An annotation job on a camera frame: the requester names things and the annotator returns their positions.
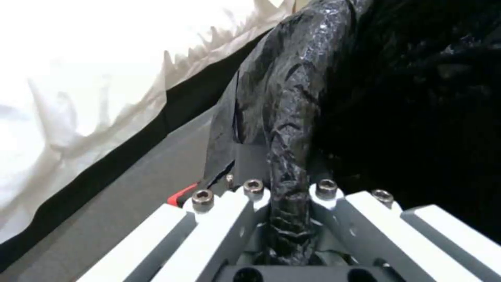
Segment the hex socket screw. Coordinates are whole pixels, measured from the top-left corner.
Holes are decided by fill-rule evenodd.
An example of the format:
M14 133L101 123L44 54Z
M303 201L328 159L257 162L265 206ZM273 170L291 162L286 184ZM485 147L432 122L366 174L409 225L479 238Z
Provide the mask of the hex socket screw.
M193 209L196 212L208 212L214 206L214 193L211 190L198 190L191 196Z
M315 194L322 200L332 200L336 197L338 185L330 179L322 179L317 183Z
M393 198L393 195L391 195L386 190L382 190L382 189L372 190L371 195L372 195L372 197L376 198L376 200L381 202L383 205L385 205L389 209L391 209L391 205L395 201L395 198Z
M265 187L259 179L249 179L243 183L243 193L252 201L257 201L263 197Z

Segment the white fabric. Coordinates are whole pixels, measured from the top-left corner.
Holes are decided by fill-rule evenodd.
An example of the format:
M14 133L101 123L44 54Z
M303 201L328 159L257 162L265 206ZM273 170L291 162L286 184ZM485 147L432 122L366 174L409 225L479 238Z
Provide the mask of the white fabric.
M0 243L294 0L0 2Z

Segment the black garbage bag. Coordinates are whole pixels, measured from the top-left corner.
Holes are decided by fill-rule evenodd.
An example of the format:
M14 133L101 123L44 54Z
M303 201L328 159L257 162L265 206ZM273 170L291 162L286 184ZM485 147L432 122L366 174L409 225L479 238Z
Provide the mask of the black garbage bag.
M313 0L271 30L218 103L205 181L263 145L269 263L312 256L308 161L345 192L436 203L499 239L501 3Z

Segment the hole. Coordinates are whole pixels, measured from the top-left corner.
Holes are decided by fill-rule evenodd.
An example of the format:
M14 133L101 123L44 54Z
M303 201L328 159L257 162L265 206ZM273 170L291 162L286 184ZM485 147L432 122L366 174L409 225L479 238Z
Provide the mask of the hole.
M198 191L196 193L197 198L207 198L209 197L209 193L207 191Z
M382 267L384 272L386 274L388 274L388 276L392 277L393 281L395 282L404 282L404 278L402 278L402 276L400 276L400 274L397 273L397 271L395 271L395 269L393 269L391 267L391 265L385 261L384 259L382 258L377 258L374 260L374 266L377 266L377 267Z
M374 266L378 266L378 267L390 267L390 264L387 263L384 259L382 258L377 258L375 261L374 261Z
M355 268L348 272L348 282L377 282L377 280L367 270Z
M329 180L329 179L323 179L320 181L320 186L327 187L327 188L334 188L334 187L336 187L336 183L334 183L334 181Z
M248 186L251 187L251 188L257 188L259 187L259 182L257 180L251 180L248 182Z
M355 225L353 225L353 223L350 223L350 234L353 237L357 236L357 228L355 227Z
M235 273L233 282L263 282L263 275L253 267L244 267Z

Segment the black plastic bag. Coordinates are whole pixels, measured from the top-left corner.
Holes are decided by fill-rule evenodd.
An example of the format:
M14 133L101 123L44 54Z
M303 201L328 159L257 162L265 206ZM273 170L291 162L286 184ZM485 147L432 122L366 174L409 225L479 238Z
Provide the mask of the black plastic bag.
M482 201L498 198L501 183L500 8L313 1L260 41L219 102L205 181L233 161L229 144L267 146L270 263L307 264L313 253L314 150L330 156L347 192L383 188L404 206L435 202L495 236L486 219L497 205ZM480 203L488 207L477 213Z

